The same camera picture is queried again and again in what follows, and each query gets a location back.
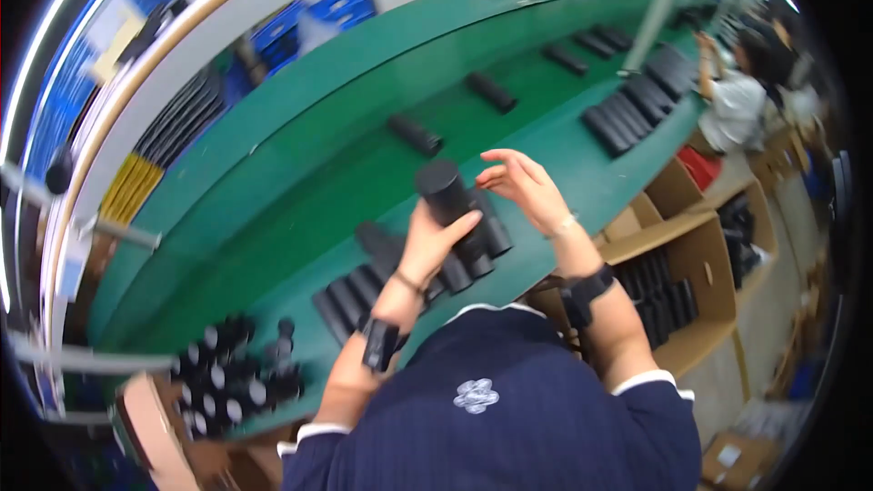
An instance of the person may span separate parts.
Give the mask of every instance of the person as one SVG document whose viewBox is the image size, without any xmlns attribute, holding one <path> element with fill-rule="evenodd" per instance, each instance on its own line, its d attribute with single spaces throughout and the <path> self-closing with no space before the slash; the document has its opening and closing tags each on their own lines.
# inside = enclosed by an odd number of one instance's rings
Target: person
<svg viewBox="0 0 873 491">
<path fill-rule="evenodd" d="M 520 208 L 549 239 L 563 277 L 603 269 L 541 165 L 515 150 L 481 156 L 498 163 L 476 185 Z M 443 228 L 420 200 L 371 318 L 408 334 L 421 292 L 480 218 L 472 211 Z M 391 376 L 396 356 L 384 375 L 373 373 L 362 364 L 366 340 L 356 332 L 297 444 L 279 445 L 282 489 L 692 491 L 701 473 L 693 392 L 679 391 L 657 366 L 622 285 L 612 280 L 605 288 L 590 302 L 584 329 L 593 367 L 543 314 L 519 303 L 464 307 Z"/>
<path fill-rule="evenodd" d="M 737 70 L 727 70 L 715 40 L 705 33 L 695 37 L 700 50 L 697 91 L 710 101 L 710 106 L 700 116 L 699 129 L 687 144 L 704 156 L 724 155 L 741 148 L 760 127 L 767 98 L 762 76 L 767 72 L 769 49 L 761 35 L 742 29 L 733 47 Z M 712 79 L 713 62 L 718 81 Z"/>
<path fill-rule="evenodd" d="M 776 91 L 777 86 L 788 87 L 788 80 L 797 61 L 797 51 L 794 49 L 791 35 L 793 33 L 793 18 L 788 15 L 768 12 L 767 20 L 751 20 L 748 26 L 760 33 L 770 48 L 768 71 L 763 76 L 768 95 L 781 108 L 781 97 Z"/>
</svg>

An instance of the bracelet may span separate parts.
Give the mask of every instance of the bracelet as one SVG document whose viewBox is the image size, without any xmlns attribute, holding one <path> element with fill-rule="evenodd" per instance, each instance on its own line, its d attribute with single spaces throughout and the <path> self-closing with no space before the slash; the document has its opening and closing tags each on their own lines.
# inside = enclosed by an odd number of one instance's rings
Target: bracelet
<svg viewBox="0 0 873 491">
<path fill-rule="evenodd" d="M 424 300 L 424 301 L 427 301 L 427 300 L 428 300 L 427 289 L 423 289 L 422 287 L 419 287 L 418 285 L 416 285 L 413 281 L 411 281 L 409 278 L 407 278 L 407 276 L 405 276 L 404 274 L 400 273 L 400 270 L 399 270 L 399 269 L 397 269 L 397 270 L 394 272 L 393 277 L 394 277 L 394 278 L 397 278 L 398 281 L 402 282 L 402 283 L 403 283 L 404 285 L 406 285 L 410 290 L 412 290 L 413 292 L 415 292 L 416 294 L 418 294 L 418 295 L 421 297 L 421 300 Z"/>
<path fill-rule="evenodd" d="M 554 231 L 552 232 L 552 234 L 546 235 L 546 239 L 552 240 L 556 237 L 561 237 L 564 234 L 564 232 L 567 229 L 569 229 L 569 227 L 571 227 L 573 224 L 578 224 L 578 223 L 579 223 L 579 214 L 575 213 L 573 211 L 570 211 L 570 213 L 567 215 L 567 217 L 564 218 L 560 224 L 558 224 L 558 227 L 554 228 Z"/>
</svg>

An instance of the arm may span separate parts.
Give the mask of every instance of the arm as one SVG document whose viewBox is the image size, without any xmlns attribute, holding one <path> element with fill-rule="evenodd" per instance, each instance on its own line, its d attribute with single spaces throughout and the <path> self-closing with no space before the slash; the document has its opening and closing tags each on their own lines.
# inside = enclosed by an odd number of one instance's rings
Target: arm
<svg viewBox="0 0 873 491">
<path fill-rule="evenodd" d="M 711 61 L 710 57 L 716 57 L 716 69 L 718 70 L 718 76 L 724 77 L 725 75 L 725 65 L 721 60 L 721 57 L 715 53 L 715 43 L 711 37 L 704 33 L 697 33 L 695 35 L 697 39 L 697 47 L 700 50 L 700 60 L 699 60 L 699 82 L 697 92 L 700 93 L 700 96 L 706 99 L 712 99 L 713 95 L 713 84 L 712 81 L 712 73 L 710 72 Z"/>
<path fill-rule="evenodd" d="M 603 265 L 597 247 L 578 223 L 554 235 L 552 246 L 563 277 L 590 276 Z M 591 316 L 593 321 L 585 334 L 607 391 L 630 377 L 657 370 L 640 316 L 618 281 L 591 302 Z"/>
<path fill-rule="evenodd" d="M 481 216 L 482 213 L 473 211 L 442 228 L 431 218 L 427 204 L 418 202 L 409 219 L 409 233 L 400 265 L 382 289 L 370 314 L 394 323 L 400 327 L 402 335 L 409 334 L 421 311 L 419 293 L 437 274 L 452 246 L 473 229 Z M 417 285 L 418 290 L 412 289 L 407 282 Z M 348 338 L 333 363 L 314 423 L 354 427 L 370 397 L 382 381 L 393 373 L 399 354 L 392 359 L 386 374 L 374 375 L 361 362 L 365 347 L 366 340 L 359 332 Z"/>
<path fill-rule="evenodd" d="M 582 226 L 565 225 L 570 211 L 542 165 L 515 150 L 490 150 L 482 158 L 504 164 L 483 171 L 476 178 L 477 185 L 514 201 L 540 233 L 552 240 L 562 276 L 590 276 L 603 265 Z M 621 284 L 616 282 L 594 300 L 591 313 L 594 322 L 586 333 L 609 391 L 630 377 L 657 369 L 642 322 Z"/>
</svg>

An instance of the white shirt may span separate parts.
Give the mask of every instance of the white shirt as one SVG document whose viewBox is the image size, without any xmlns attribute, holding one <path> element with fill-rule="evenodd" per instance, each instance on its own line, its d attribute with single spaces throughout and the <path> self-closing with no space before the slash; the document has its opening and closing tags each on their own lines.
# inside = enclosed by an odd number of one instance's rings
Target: white shirt
<svg viewBox="0 0 873 491">
<path fill-rule="evenodd" d="M 764 86 L 751 76 L 727 70 L 712 83 L 712 105 L 700 116 L 700 132 L 714 150 L 728 152 L 742 146 L 760 126 L 767 99 Z"/>
</svg>

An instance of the hand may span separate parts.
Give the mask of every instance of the hand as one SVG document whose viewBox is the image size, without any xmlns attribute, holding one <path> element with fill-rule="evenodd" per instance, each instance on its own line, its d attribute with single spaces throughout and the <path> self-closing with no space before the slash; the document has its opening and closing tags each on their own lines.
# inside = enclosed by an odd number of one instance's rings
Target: hand
<svg viewBox="0 0 873 491">
<path fill-rule="evenodd" d="M 570 210 L 543 166 L 516 150 L 488 150 L 482 159 L 503 165 L 479 173 L 476 186 L 515 202 L 541 234 L 554 235 Z"/>
<path fill-rule="evenodd" d="M 711 36 L 707 35 L 703 31 L 694 33 L 694 39 L 697 41 L 697 46 L 700 49 L 715 48 L 715 40 L 713 40 Z"/>
<path fill-rule="evenodd" d="M 442 267 L 453 245 L 469 234 L 482 219 L 480 211 L 471 211 L 442 227 L 431 216 L 431 209 L 419 200 L 409 217 L 409 233 L 397 270 L 416 285 L 424 288 Z"/>
</svg>

